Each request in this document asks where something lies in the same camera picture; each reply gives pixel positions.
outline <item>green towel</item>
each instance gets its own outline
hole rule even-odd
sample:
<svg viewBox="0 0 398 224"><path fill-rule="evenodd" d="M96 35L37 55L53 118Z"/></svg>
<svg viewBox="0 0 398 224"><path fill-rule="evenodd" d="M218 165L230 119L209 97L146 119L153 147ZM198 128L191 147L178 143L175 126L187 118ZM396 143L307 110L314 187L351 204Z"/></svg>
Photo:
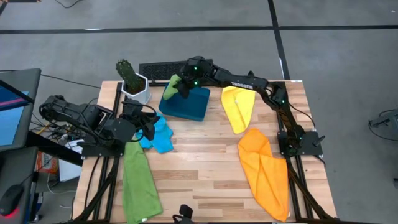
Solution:
<svg viewBox="0 0 398 224"><path fill-rule="evenodd" d="M180 81L181 78L178 75L172 75L169 81L169 85L167 86L166 90L163 93L163 99L168 100L170 99L174 94L178 93L178 90L174 88L173 86L177 84L178 81Z"/></svg>
<svg viewBox="0 0 398 224"><path fill-rule="evenodd" d="M124 151L123 208L128 224L143 222L163 212L154 178L139 142Z"/></svg>

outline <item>orange cloth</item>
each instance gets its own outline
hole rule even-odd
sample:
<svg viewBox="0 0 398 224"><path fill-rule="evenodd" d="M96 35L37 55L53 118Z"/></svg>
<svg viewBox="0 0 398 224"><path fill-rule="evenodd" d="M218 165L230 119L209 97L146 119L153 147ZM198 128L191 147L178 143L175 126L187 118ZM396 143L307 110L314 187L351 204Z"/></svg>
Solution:
<svg viewBox="0 0 398 224"><path fill-rule="evenodd" d="M289 187L285 159L272 157L267 137L250 129L238 143L239 157L257 203L272 217L286 221Z"/></svg>

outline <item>wooden table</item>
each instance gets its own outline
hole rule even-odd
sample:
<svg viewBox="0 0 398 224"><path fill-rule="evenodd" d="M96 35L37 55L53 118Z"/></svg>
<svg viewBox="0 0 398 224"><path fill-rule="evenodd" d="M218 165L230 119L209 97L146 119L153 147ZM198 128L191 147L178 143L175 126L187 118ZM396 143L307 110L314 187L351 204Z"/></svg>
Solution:
<svg viewBox="0 0 398 224"><path fill-rule="evenodd" d="M98 104L113 108L118 82L102 83ZM289 100L297 109L310 114L304 85L301 81L286 81ZM221 105L221 88L211 90L208 108L203 122L166 116L167 124L173 130L174 150L159 154L155 149L145 150L155 179L157 191L164 212L149 222L173 222L172 215L178 214L181 204L193 208L196 222L272 222L275 221L254 200L239 161L237 143L242 134L233 134L231 125ZM151 87L152 99L149 105L158 109L164 87ZM298 124L311 130L313 125L304 115L292 110ZM277 116L256 94L255 106L249 128L257 128L266 135L274 157L281 157L277 142ZM74 218L83 211L86 189L96 158L88 158L83 163L75 203ZM313 156L302 156L303 168L309 191L318 203L331 216L336 216L333 199L323 164ZM89 201L98 189L102 159L95 169ZM111 222L126 222L123 211L123 159L120 160L118 180L113 202ZM298 189L301 214L305 217L302 194ZM105 192L101 203L100 218L104 218ZM294 221L293 205L290 199L289 221Z"/></svg>

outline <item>yellow towel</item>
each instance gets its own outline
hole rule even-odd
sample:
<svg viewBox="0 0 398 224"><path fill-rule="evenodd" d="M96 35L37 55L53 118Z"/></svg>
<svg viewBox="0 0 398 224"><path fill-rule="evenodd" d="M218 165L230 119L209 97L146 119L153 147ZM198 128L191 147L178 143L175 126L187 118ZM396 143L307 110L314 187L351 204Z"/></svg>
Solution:
<svg viewBox="0 0 398 224"><path fill-rule="evenodd" d="M221 102L235 134L249 126L256 92L229 86L223 88Z"/></svg>
<svg viewBox="0 0 398 224"><path fill-rule="evenodd" d="M272 217L286 221L289 187L285 159L272 157L267 137L250 129L238 143L239 158L256 202Z"/></svg>

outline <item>cactus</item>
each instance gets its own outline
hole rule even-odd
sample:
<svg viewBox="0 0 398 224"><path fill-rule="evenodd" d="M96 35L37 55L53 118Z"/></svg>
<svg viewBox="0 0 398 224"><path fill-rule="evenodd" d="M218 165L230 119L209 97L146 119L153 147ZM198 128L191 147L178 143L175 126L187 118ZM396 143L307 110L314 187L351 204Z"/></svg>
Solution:
<svg viewBox="0 0 398 224"><path fill-rule="evenodd" d="M144 80L137 76L131 64L125 60L116 63L116 70L126 83L126 90L131 94L136 94L145 88Z"/></svg>

